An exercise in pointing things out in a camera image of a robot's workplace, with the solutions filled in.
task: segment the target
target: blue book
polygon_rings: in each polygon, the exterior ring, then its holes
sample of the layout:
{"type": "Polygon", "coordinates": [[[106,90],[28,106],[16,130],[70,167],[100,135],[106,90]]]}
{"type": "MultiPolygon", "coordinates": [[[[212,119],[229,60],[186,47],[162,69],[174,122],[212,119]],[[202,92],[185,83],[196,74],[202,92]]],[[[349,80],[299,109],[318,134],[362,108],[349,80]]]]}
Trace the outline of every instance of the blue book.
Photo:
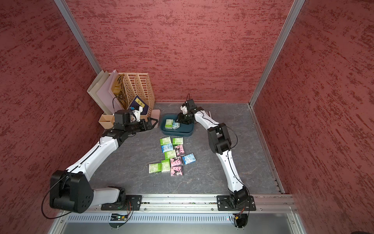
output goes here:
{"type": "Polygon", "coordinates": [[[196,162],[195,156],[193,154],[188,154],[182,157],[182,159],[185,165],[196,162]]]}
{"type": "Polygon", "coordinates": [[[130,104],[130,107],[137,106],[143,107],[143,111],[140,113],[140,115],[146,115],[148,113],[148,105],[143,100],[141,100],[139,96],[136,96],[130,104]]]}

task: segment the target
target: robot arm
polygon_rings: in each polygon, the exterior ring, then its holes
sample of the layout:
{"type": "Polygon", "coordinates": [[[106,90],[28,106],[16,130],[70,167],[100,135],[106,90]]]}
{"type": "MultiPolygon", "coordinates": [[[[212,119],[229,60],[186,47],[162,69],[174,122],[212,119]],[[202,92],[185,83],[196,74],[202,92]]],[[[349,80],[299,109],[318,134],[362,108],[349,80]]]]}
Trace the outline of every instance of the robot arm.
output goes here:
{"type": "Polygon", "coordinates": [[[49,205],[52,208],[83,213],[90,206],[106,203],[125,205],[122,188],[93,190],[89,181],[96,169],[129,135],[154,128],[158,120],[140,119],[142,108],[120,110],[114,114],[114,126],[105,130],[99,141],[76,163],[65,171],[57,170],[50,179],[49,205]]]}
{"type": "Polygon", "coordinates": [[[214,121],[201,107],[197,107],[192,99],[186,101],[181,110],[183,112],[178,114],[176,122],[191,124],[196,120],[207,130],[209,146],[219,158],[226,175],[231,204],[234,208],[240,208],[249,199],[249,192],[236,170],[227,126],[214,121]]]}

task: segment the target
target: red textured wall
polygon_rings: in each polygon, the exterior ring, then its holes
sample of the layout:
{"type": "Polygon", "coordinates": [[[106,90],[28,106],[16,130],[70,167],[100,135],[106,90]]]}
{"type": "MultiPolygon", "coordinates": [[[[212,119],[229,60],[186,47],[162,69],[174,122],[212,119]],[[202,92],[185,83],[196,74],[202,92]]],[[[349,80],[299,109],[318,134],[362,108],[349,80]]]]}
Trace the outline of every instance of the red textured wall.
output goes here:
{"type": "Polygon", "coordinates": [[[46,233],[51,174],[102,133],[95,72],[53,0],[2,1],[0,21],[0,233],[46,233]]]}
{"type": "Polygon", "coordinates": [[[67,0],[104,69],[148,72],[156,101],[248,102],[293,0],[67,0]]]}
{"type": "Polygon", "coordinates": [[[255,103],[309,234],[374,233],[373,14],[306,1],[255,103]]]}

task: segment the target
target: mounting plate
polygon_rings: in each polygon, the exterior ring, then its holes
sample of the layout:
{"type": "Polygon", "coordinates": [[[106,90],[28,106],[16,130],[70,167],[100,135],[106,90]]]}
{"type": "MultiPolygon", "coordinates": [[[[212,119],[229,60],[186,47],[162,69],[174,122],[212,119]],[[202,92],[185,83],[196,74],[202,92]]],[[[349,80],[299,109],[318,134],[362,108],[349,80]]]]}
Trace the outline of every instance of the mounting plate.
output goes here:
{"type": "MultiPolygon", "coordinates": [[[[233,208],[231,208],[229,195],[218,195],[217,206],[218,206],[219,211],[232,211],[233,210],[233,208]]],[[[256,210],[256,204],[254,203],[253,196],[249,196],[249,201],[245,203],[244,210],[245,211],[256,210]]]]}
{"type": "MultiPolygon", "coordinates": [[[[139,210],[141,205],[141,195],[126,195],[126,201],[131,202],[132,210],[139,210]]],[[[121,203],[106,203],[101,205],[101,210],[120,211],[121,203]]]]}

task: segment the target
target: ventilation grille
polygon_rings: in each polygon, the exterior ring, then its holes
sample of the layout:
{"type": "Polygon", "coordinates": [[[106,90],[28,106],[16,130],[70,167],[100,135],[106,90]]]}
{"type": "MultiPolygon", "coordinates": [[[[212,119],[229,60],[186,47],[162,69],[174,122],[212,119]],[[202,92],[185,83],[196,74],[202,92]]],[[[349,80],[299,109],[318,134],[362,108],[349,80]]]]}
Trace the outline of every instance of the ventilation grille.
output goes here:
{"type": "Polygon", "coordinates": [[[67,222],[70,223],[107,223],[109,221],[110,214],[94,214],[94,213],[84,213],[84,214],[73,214],[69,215],[67,222]]]}
{"type": "MultiPolygon", "coordinates": [[[[110,214],[84,213],[73,214],[67,219],[67,222],[74,223],[117,223],[124,221],[110,221],[110,214]]],[[[232,214],[180,214],[180,213],[134,213],[129,223],[190,223],[190,224],[225,224],[232,223],[232,214]]]]}

